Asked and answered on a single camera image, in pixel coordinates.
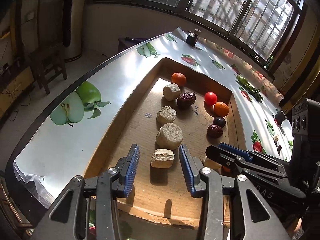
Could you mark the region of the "small beige sugarcane piece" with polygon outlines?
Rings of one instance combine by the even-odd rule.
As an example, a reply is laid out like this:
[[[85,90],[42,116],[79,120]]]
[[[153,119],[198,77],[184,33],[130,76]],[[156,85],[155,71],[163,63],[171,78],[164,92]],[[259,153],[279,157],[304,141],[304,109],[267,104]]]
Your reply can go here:
[[[211,159],[209,159],[206,156],[203,158],[202,163],[203,163],[204,167],[211,168],[212,170],[218,170],[222,167],[222,165],[220,165],[219,163],[217,163],[215,161],[212,161]]]

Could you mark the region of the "small red jujube date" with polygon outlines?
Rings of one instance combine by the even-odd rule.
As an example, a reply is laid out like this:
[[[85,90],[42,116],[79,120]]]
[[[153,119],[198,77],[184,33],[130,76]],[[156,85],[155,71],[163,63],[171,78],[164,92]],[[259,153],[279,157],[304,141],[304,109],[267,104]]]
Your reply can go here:
[[[212,124],[207,128],[207,135],[211,138],[217,139],[223,135],[223,130],[220,126]]]

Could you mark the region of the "dark cherry plum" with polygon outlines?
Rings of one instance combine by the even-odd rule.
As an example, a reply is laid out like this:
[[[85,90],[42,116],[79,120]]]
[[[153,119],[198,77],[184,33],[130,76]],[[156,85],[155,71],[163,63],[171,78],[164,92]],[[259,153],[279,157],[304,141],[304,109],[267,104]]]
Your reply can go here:
[[[226,120],[221,117],[221,116],[216,116],[214,119],[213,119],[213,124],[216,125],[216,126],[219,126],[221,128],[225,127],[226,125]]]

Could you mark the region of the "tiny beige sugarcane piece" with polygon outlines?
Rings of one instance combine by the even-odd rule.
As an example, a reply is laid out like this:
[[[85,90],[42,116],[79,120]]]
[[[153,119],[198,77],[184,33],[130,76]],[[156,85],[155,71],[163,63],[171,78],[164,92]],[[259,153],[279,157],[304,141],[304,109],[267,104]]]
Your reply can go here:
[[[154,168],[170,168],[174,162],[174,153],[167,149],[157,149],[151,156],[150,165]]]

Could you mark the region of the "red cherry tomato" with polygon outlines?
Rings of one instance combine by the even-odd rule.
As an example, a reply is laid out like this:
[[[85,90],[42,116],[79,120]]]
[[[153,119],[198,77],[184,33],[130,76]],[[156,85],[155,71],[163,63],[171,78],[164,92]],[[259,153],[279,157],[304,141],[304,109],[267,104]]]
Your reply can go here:
[[[204,95],[204,102],[208,105],[208,106],[213,106],[216,104],[217,102],[217,96],[215,93],[213,92],[207,92]]]

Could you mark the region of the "large red jujube date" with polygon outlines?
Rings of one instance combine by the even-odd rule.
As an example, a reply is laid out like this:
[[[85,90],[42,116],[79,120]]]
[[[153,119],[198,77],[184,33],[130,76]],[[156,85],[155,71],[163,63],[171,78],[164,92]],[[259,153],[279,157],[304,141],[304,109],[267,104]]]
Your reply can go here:
[[[184,110],[193,105],[196,101],[196,94],[193,92],[185,92],[181,94],[176,103],[179,109]]]

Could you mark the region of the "hexagonal beige sugarcane piece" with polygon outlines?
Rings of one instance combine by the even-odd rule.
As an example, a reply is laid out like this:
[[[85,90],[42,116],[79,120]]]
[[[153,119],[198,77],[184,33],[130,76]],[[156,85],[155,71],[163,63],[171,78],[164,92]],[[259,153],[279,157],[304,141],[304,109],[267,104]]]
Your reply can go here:
[[[170,106],[161,107],[161,109],[157,112],[157,121],[161,124],[172,123],[176,119],[177,113]]]

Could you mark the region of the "square beige wafer block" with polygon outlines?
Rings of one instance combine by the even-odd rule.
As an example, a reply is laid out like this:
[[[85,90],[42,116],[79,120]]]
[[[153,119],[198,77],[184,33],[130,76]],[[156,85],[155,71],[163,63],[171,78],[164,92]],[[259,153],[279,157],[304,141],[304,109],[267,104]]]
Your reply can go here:
[[[175,83],[171,83],[163,87],[163,96],[168,101],[176,100],[181,94],[179,86]]]

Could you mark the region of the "small round dark date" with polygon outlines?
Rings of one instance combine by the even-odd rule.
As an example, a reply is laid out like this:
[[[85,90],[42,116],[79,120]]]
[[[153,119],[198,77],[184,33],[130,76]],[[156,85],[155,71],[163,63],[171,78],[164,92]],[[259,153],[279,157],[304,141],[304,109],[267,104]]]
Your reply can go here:
[[[277,152],[278,152],[279,155],[280,155],[280,153],[281,153],[281,149],[282,149],[281,145],[278,145],[278,146],[277,146]]]

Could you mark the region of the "black cup with utensil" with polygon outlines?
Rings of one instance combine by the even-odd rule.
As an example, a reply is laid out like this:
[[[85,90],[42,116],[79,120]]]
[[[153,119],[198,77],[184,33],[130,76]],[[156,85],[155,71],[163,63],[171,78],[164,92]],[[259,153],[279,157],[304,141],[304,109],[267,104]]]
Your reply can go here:
[[[286,120],[286,115],[283,112],[283,110],[280,110],[276,113],[276,115],[274,116],[274,121],[276,122],[276,124],[278,126],[282,125],[282,123]]]

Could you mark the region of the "green leafy vegetables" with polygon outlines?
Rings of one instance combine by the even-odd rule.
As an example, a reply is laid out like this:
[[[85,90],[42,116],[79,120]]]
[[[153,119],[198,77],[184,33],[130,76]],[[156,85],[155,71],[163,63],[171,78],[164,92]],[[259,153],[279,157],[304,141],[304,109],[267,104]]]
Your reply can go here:
[[[263,101],[263,97],[260,94],[260,90],[253,87],[244,77],[237,75],[236,81],[242,88],[244,88],[246,91],[248,91],[249,94],[251,94],[251,96],[253,96],[253,98],[255,98],[255,100],[257,100],[257,102]]]

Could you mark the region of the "green bottle on sill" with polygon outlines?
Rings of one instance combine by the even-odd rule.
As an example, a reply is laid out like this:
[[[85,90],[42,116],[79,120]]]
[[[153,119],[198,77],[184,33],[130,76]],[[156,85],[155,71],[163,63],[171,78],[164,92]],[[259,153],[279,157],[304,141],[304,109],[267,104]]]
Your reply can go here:
[[[270,67],[270,64],[272,63],[273,61],[273,58],[274,56],[271,56],[268,58],[268,60],[266,61],[266,65],[265,65],[265,68],[268,69]]]

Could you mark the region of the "dark glass jar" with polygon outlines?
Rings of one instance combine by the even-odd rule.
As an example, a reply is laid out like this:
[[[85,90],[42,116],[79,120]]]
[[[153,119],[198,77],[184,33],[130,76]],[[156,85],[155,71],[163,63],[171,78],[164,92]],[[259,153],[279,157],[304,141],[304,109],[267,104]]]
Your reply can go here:
[[[194,31],[188,31],[188,36],[186,38],[186,43],[192,47],[195,46],[199,39],[201,31],[200,29],[195,29]]]

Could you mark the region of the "window with metal bars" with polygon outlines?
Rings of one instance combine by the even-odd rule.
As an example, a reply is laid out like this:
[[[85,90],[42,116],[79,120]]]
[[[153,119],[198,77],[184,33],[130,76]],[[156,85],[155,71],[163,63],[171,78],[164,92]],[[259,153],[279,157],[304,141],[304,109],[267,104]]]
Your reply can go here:
[[[93,1],[136,5],[186,18],[228,40],[263,68],[289,40],[305,9],[303,0]]]

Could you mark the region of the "wooden chair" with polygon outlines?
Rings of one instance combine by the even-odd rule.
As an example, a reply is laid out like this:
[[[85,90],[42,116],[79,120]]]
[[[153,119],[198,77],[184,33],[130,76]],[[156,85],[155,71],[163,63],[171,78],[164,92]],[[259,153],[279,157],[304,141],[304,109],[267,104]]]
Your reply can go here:
[[[34,0],[14,0],[10,5],[10,39],[14,59],[30,68],[39,88],[50,94],[48,83],[59,75],[67,79],[63,59],[63,0],[37,0],[35,17],[22,22],[22,9]]]

